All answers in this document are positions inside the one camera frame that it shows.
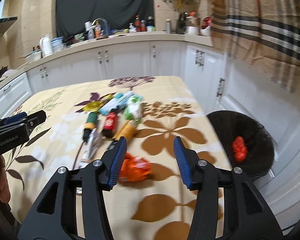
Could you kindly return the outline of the person's hand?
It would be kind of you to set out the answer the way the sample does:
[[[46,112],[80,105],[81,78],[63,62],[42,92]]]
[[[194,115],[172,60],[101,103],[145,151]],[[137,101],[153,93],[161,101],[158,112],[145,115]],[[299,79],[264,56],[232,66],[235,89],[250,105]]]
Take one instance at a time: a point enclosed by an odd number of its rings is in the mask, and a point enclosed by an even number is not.
[[[8,186],[8,180],[5,172],[5,159],[0,155],[0,201],[8,204],[11,199],[11,193]]]

